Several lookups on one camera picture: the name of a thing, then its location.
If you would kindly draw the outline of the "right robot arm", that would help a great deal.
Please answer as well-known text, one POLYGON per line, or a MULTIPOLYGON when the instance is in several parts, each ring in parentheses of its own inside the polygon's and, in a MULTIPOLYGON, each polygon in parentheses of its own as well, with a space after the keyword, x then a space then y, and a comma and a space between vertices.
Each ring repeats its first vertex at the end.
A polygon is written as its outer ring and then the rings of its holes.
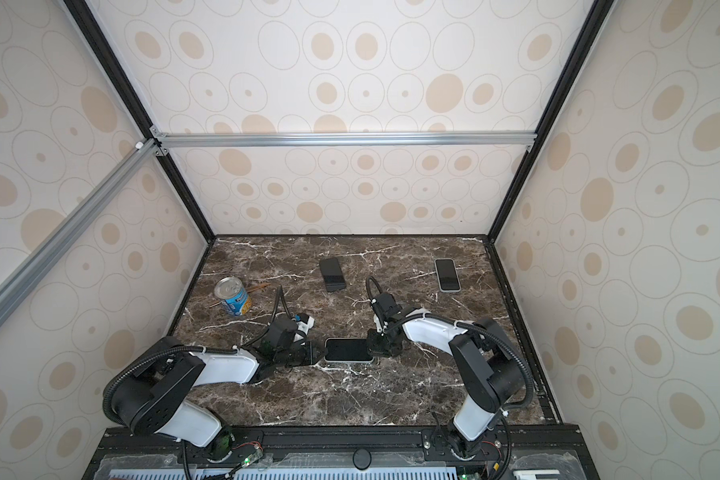
POLYGON ((495 320, 453 320, 425 308, 405 307, 374 277, 365 280, 365 288, 375 323, 366 340, 371 356, 397 357, 406 342, 452 356, 467 392, 444 434, 454 453, 472 455, 486 431, 504 421, 509 411, 532 403, 531 369, 495 320))

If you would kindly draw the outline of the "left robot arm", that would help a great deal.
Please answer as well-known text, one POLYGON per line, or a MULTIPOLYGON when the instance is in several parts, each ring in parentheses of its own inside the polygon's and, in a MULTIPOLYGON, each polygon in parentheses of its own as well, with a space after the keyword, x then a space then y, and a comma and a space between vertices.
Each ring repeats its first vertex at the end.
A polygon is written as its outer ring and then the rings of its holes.
POLYGON ((257 383, 280 368, 316 364, 321 352, 309 337, 314 324, 305 312, 291 313, 279 289, 263 333, 231 349, 163 337, 105 386, 102 411, 135 435, 166 435, 207 447, 222 437, 225 424, 190 402, 190 392, 203 385, 257 383))

